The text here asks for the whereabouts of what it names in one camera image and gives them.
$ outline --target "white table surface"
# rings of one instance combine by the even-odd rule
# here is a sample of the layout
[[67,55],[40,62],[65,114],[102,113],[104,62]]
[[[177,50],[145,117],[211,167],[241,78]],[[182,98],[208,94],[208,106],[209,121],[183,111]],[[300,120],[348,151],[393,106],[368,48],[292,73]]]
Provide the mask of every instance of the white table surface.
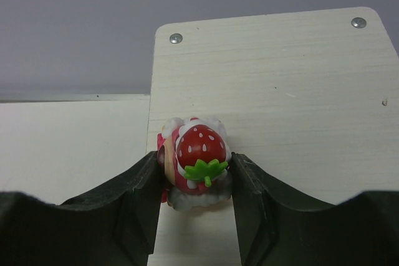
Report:
[[145,155],[149,96],[0,104],[0,190],[60,204]]

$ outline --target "wooden board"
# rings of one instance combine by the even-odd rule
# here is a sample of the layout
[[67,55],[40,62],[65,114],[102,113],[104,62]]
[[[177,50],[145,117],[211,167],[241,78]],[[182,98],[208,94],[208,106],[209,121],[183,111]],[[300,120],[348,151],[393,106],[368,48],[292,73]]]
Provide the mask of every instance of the wooden board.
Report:
[[[354,28],[355,17],[367,26]],[[176,32],[183,41],[171,44]],[[147,151],[156,149],[156,134],[167,119],[191,115],[218,117],[233,151],[324,201],[336,204],[365,189],[399,189],[399,59],[372,9],[162,26],[156,32]],[[149,265],[173,254],[177,260],[190,257],[185,265],[209,265],[207,252],[218,257],[222,248],[237,251],[231,206],[208,212],[207,220],[193,213],[181,216],[162,207]],[[164,225],[177,217],[189,219],[194,229]],[[230,239],[213,242],[215,230]],[[163,244],[174,234],[197,242],[196,250],[188,242],[167,250]],[[221,254],[215,262],[227,264],[239,265],[238,256]]]

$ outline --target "green strawberry leaf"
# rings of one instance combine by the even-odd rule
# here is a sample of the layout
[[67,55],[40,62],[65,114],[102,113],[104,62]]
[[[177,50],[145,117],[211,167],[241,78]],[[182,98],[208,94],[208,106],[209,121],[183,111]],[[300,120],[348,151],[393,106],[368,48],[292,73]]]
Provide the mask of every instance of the green strawberry leaf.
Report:
[[210,187],[212,180],[221,175],[227,166],[227,161],[219,163],[219,160],[214,159],[206,163],[201,159],[197,159],[194,166],[187,165],[185,167],[185,179],[195,182],[205,182],[205,186]]

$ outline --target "strawberry figurine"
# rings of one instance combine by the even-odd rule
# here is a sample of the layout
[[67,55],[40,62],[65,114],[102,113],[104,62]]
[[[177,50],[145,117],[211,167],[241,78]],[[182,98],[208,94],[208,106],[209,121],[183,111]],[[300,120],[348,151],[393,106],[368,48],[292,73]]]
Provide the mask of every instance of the strawberry figurine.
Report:
[[169,186],[163,201],[176,210],[209,206],[231,196],[231,152],[216,118],[172,118],[158,134],[158,162]]

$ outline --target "metal screw head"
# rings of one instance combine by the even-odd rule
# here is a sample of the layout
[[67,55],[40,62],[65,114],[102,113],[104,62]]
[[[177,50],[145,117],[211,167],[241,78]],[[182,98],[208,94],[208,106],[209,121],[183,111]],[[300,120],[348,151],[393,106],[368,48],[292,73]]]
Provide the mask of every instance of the metal screw head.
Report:
[[179,44],[183,40],[183,36],[181,34],[172,34],[169,38],[169,41],[172,44]]
[[351,24],[355,28],[364,28],[364,27],[366,27],[367,22],[363,18],[356,17],[356,18],[352,19]]

